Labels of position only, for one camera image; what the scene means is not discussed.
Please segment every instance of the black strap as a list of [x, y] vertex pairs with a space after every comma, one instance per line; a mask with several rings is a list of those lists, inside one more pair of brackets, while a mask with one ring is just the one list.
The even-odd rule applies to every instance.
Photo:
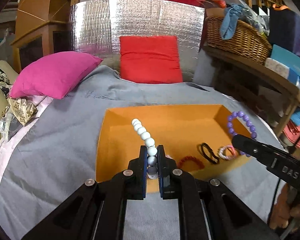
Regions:
[[[208, 155], [206, 155], [206, 153], [204, 152], [204, 147], [208, 150], [208, 152], [211, 154], [211, 156], [213, 156], [217, 161], [212, 160]], [[210, 146], [208, 144], [202, 143], [202, 144], [200, 144], [200, 145], [197, 146], [197, 149], [198, 149], [198, 152], [205, 159], [207, 159], [210, 163], [212, 163], [212, 164], [219, 164], [220, 158], [213, 153], [213, 150], [210, 148]]]

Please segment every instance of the screw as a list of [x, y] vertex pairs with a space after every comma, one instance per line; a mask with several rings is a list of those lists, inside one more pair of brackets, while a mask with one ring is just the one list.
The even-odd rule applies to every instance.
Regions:
[[210, 184], [213, 185], [213, 186], [219, 186], [220, 185], [220, 180], [212, 179], [212, 180], [210, 180]]
[[174, 170], [172, 171], [172, 173], [173, 173], [174, 175], [180, 176], [180, 175], [182, 174], [182, 170], [180, 170], [180, 169], [174, 169]]
[[123, 171], [124, 176], [131, 176], [133, 174], [132, 170], [125, 170]]
[[86, 186], [90, 187], [90, 186], [94, 185], [94, 183], [95, 183], [94, 179], [87, 179], [84, 184]]

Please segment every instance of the gray bedsheet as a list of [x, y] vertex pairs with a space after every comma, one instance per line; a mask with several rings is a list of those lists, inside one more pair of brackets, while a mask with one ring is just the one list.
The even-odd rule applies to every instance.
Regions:
[[[53, 102], [12, 153], [0, 184], [0, 224], [20, 239], [86, 179], [95, 178], [96, 142], [107, 108], [151, 104], [223, 104], [249, 114], [258, 140], [281, 147], [247, 108], [209, 87], [193, 83], [135, 84], [100, 66], [62, 100]], [[256, 160], [220, 176], [265, 219], [276, 177]], [[127, 204], [124, 239], [179, 239], [176, 201], [147, 194]]]

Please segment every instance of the tissue box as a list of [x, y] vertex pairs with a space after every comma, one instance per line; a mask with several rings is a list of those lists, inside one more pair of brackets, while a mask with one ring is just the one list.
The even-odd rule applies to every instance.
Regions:
[[297, 55], [277, 45], [273, 45], [271, 58], [294, 70], [300, 77], [300, 57]]
[[271, 69], [285, 79], [288, 79], [294, 85], [297, 85], [299, 82], [298, 74], [279, 61], [276, 61], [272, 58], [267, 58], [265, 61], [265, 67]]

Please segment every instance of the orange tray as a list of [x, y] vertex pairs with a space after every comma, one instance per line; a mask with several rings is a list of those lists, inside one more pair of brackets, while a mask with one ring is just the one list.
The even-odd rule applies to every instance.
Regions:
[[[127, 169], [131, 159], [138, 158], [144, 141], [134, 131], [131, 121], [137, 118], [155, 140], [162, 144], [165, 154], [177, 163], [185, 156], [201, 160], [205, 168], [198, 170], [192, 162], [184, 163], [183, 170], [195, 178], [207, 179], [245, 164], [245, 155], [230, 161], [220, 160], [213, 165], [197, 150], [207, 143], [217, 154], [219, 147], [231, 144], [227, 117], [231, 112], [223, 105], [160, 105], [111, 108], [106, 110], [102, 123], [96, 161], [96, 180], [110, 180], [116, 173]], [[233, 120], [234, 130], [250, 136], [238, 119]], [[159, 191], [157, 179], [147, 179], [147, 192]]]

